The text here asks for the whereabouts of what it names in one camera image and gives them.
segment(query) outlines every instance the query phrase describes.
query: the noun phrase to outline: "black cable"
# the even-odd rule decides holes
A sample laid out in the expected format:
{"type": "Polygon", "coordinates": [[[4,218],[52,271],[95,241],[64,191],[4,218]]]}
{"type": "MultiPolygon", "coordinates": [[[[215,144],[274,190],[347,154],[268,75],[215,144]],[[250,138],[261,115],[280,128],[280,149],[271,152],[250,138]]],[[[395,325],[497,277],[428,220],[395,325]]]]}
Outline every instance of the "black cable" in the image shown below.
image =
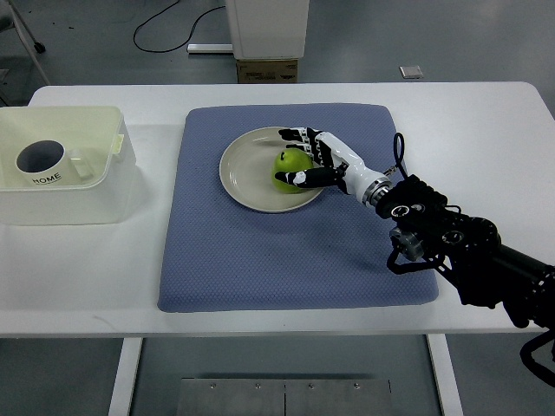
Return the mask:
{"type": "Polygon", "coordinates": [[[526,368],[551,387],[555,387],[555,373],[536,362],[532,357],[532,353],[553,340],[555,340],[555,331],[551,329],[527,342],[520,350],[520,359],[526,368]]]}
{"type": "Polygon", "coordinates": [[[402,159],[405,156],[405,138],[401,133],[396,133],[393,138],[393,157],[395,158],[395,166],[401,172],[403,179],[408,179],[407,172],[402,165],[402,159]]]}
{"type": "Polygon", "coordinates": [[[458,206],[458,205],[445,205],[446,208],[454,208],[455,210],[457,210],[457,212],[459,214],[462,213],[462,209],[458,206]]]}
{"type": "Polygon", "coordinates": [[[187,37],[187,40],[184,41],[183,43],[181,43],[179,46],[176,46],[175,48],[171,48],[171,49],[164,49],[164,50],[153,50],[153,49],[144,49],[141,46],[139,46],[137,44],[136,41],[136,37],[137,37],[137,33],[139,33],[139,30],[148,22],[150,22],[151,20],[153,20],[155,17],[161,15],[162,13],[164,13],[166,10],[171,9],[174,5],[176,5],[177,3],[179,3],[180,0],[177,0],[175,3],[170,4],[169,6],[167,6],[165,9],[163,9],[161,12],[156,13],[154,16],[150,17],[149,19],[147,19],[144,23],[141,23],[139,26],[137,26],[137,29],[135,29],[135,32],[133,33],[133,43],[134,45],[142,50],[143,52],[150,52],[151,54],[165,54],[166,52],[172,52],[173,50],[179,49],[179,48],[183,48],[185,45],[187,45],[189,43],[189,41],[191,40],[191,38],[193,37],[193,33],[194,30],[197,27],[197,23],[199,22],[199,20],[207,15],[208,13],[215,11],[217,9],[223,9],[225,6],[219,6],[219,7],[214,7],[213,9],[210,9],[208,11],[205,11],[202,15],[200,15],[199,17],[197,17],[197,20],[194,21],[193,26],[191,27],[191,32],[189,33],[189,37],[187,37]]]}

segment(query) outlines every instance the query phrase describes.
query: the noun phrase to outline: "table leg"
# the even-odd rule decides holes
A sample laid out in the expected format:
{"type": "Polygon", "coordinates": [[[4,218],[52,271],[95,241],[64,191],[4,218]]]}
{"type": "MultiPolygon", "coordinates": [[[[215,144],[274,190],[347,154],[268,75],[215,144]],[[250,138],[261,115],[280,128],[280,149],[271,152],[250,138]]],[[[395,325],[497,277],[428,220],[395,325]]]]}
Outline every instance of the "table leg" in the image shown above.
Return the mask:
{"type": "Polygon", "coordinates": [[[435,384],[444,416],[462,416],[457,381],[444,334],[428,334],[428,349],[434,368],[435,384]]]}
{"type": "Polygon", "coordinates": [[[124,338],[108,416],[128,416],[139,366],[142,338],[124,338]]]}

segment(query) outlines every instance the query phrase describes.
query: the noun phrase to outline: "black power cord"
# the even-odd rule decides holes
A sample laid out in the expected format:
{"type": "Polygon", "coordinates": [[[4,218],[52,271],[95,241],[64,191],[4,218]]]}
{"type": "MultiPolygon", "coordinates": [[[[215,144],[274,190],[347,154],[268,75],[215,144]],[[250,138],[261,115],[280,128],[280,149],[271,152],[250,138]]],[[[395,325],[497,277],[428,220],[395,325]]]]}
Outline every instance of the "black power cord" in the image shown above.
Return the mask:
{"type": "MultiPolygon", "coordinates": [[[[550,329],[543,334],[538,335],[536,338],[533,338],[520,350],[520,359],[522,363],[528,368],[536,377],[540,380],[544,381],[551,387],[555,387],[555,373],[551,371],[549,368],[546,368],[536,362],[533,357],[532,353],[540,347],[543,347],[550,341],[555,340],[555,330],[550,329]]],[[[552,355],[553,361],[555,361],[555,343],[553,343],[552,347],[552,355]]]]}
{"type": "Polygon", "coordinates": [[[170,4],[169,6],[167,6],[165,9],[163,9],[162,11],[156,13],[154,16],[148,18],[144,23],[141,23],[139,26],[137,26],[137,29],[135,29],[135,32],[133,33],[133,43],[134,45],[142,50],[143,52],[150,52],[151,54],[165,54],[166,52],[172,52],[173,50],[179,49],[179,48],[183,48],[185,45],[187,45],[189,43],[189,41],[191,40],[191,38],[193,37],[193,33],[194,30],[197,27],[197,23],[199,22],[199,20],[206,16],[208,13],[211,13],[215,10],[218,9],[223,9],[225,6],[219,6],[219,7],[214,7],[213,9],[210,9],[208,11],[205,11],[202,15],[200,15],[199,17],[197,17],[197,20],[194,21],[193,26],[191,27],[191,32],[189,33],[189,37],[187,37],[187,40],[184,41],[183,43],[181,43],[180,45],[176,46],[175,48],[170,48],[170,49],[163,49],[163,50],[154,50],[154,49],[144,49],[141,46],[139,46],[137,44],[136,41],[136,37],[137,37],[137,33],[139,33],[140,29],[143,28],[143,26],[145,26],[145,24],[147,24],[148,22],[150,22],[151,20],[153,20],[155,17],[161,15],[162,13],[164,13],[166,10],[171,9],[173,6],[175,6],[177,3],[179,3],[180,0],[177,0],[175,3],[170,4]]]}

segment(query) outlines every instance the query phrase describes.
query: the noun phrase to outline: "white plastic container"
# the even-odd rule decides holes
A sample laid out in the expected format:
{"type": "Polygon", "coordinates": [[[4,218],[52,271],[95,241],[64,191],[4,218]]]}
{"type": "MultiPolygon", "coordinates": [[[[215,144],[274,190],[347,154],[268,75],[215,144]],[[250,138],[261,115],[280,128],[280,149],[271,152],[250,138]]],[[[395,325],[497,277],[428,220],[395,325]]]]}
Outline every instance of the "white plastic container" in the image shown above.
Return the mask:
{"type": "Polygon", "coordinates": [[[309,1],[225,0],[235,59],[302,58],[309,1]]]}
{"type": "Polygon", "coordinates": [[[0,108],[0,222],[16,225],[117,223],[125,214],[135,154],[117,107],[0,108]],[[33,186],[17,171],[19,152],[39,140],[79,149],[92,171],[79,185],[33,186]]]}

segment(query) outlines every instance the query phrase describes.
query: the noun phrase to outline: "green apple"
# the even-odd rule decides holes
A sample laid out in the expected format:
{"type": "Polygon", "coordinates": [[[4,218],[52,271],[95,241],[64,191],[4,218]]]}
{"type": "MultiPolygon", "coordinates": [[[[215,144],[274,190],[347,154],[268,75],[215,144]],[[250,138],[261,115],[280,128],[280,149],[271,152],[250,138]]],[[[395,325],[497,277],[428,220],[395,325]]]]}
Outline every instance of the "green apple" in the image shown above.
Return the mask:
{"type": "Polygon", "coordinates": [[[302,192],[304,189],[285,184],[281,180],[274,178],[274,175],[276,172],[300,172],[312,167],[312,159],[302,150],[295,147],[284,149],[274,160],[274,165],[271,169],[271,182],[278,191],[283,193],[302,192]]]}

